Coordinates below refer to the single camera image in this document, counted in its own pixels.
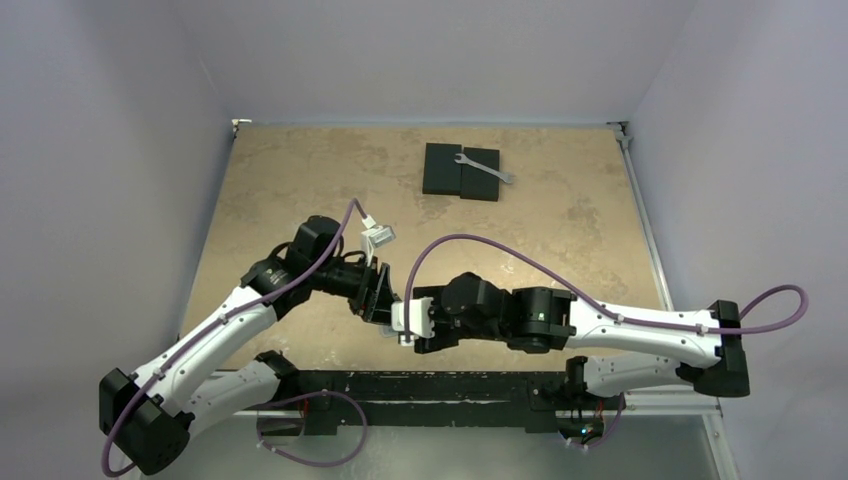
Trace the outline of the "white remote control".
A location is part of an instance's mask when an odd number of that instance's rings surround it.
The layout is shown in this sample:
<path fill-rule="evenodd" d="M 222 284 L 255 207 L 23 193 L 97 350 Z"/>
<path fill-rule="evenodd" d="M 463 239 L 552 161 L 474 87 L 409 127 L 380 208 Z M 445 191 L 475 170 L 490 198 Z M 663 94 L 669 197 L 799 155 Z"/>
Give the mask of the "white remote control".
<path fill-rule="evenodd" d="M 397 331 L 392 325 L 380 325 L 378 331 L 382 337 L 391 338 L 397 335 Z"/>

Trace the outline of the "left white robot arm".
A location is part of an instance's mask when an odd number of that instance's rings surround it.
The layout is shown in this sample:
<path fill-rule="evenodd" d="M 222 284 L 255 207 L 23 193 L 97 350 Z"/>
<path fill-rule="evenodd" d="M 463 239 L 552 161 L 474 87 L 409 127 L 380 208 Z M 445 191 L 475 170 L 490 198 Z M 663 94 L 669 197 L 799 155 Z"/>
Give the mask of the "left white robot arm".
<path fill-rule="evenodd" d="M 344 249 L 341 221 L 315 215 L 294 238 L 251 265 L 221 305 L 184 338 L 126 373 L 115 368 L 99 384 L 99 426 L 106 440 L 101 469 L 118 478 L 135 469 L 152 475 L 169 466 L 193 436 L 230 414 L 297 399 L 294 369 L 275 352 L 233 374 L 211 374 L 249 340 L 308 301 L 314 291 L 347 300 L 363 321 L 390 329 L 399 297 L 376 250 L 396 237 L 389 225 L 362 214 L 359 249 Z"/>

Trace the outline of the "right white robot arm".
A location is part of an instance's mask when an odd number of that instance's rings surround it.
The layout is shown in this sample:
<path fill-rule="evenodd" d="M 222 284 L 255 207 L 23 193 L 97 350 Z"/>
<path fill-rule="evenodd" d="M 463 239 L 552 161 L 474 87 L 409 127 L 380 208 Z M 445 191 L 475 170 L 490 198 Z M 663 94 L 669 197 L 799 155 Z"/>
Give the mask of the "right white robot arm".
<path fill-rule="evenodd" d="M 689 385 L 702 395 L 741 398 L 750 393 L 747 357 L 736 303 L 661 311 L 593 305 L 569 290 L 500 289 L 466 272 L 444 286 L 416 287 L 391 307 L 400 343 L 418 354 L 453 348 L 463 340 L 494 341 L 527 354 L 566 348 L 623 351 L 620 358 L 572 359 L 561 381 L 564 399 L 584 407 L 597 397 L 663 385 Z"/>

